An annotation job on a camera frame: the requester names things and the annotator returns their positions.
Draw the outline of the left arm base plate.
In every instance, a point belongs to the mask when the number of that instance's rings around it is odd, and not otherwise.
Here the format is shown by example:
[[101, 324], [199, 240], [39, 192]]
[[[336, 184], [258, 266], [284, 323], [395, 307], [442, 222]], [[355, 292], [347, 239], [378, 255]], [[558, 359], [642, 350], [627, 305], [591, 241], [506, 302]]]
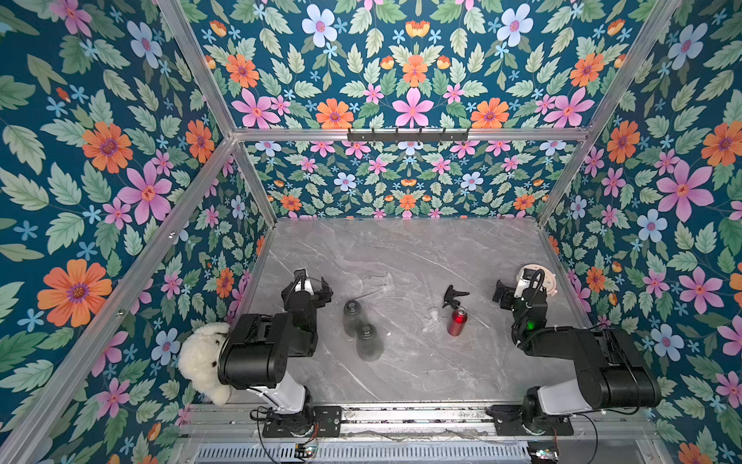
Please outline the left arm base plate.
[[337, 438], [343, 409], [340, 406], [313, 406], [297, 414], [270, 413], [263, 423], [267, 438]]

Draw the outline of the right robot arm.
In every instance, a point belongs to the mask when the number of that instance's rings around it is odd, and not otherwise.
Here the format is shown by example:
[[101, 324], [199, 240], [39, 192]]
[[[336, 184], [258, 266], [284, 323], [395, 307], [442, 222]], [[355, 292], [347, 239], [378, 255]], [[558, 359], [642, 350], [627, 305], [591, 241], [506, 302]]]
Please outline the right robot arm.
[[661, 402], [657, 376], [622, 329], [546, 325], [547, 292], [539, 282], [524, 287], [497, 283], [493, 301], [513, 315], [511, 339], [532, 358], [569, 361], [574, 377], [530, 388], [521, 405], [492, 405], [486, 414], [503, 435], [539, 435], [569, 425], [573, 415], [616, 411], [632, 415]]

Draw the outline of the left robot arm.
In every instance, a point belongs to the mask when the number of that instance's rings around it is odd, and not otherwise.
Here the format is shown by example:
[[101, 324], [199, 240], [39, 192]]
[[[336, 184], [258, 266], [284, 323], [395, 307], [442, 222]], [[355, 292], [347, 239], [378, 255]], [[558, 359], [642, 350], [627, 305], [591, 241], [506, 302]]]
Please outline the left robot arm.
[[257, 394], [279, 415], [298, 415], [310, 407], [311, 394], [288, 372], [291, 358], [311, 358], [317, 348], [318, 310], [334, 292], [324, 278], [305, 269], [280, 294], [282, 311], [249, 313], [227, 335], [218, 358], [218, 380], [235, 390]]

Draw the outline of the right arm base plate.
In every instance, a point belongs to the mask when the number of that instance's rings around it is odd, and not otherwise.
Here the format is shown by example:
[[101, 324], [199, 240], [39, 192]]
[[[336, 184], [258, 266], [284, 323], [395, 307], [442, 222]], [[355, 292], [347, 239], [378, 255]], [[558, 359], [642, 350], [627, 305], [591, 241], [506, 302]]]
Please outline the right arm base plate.
[[499, 436], [572, 436], [574, 428], [568, 416], [541, 415], [538, 408], [520, 405], [492, 405], [485, 414], [494, 422]]

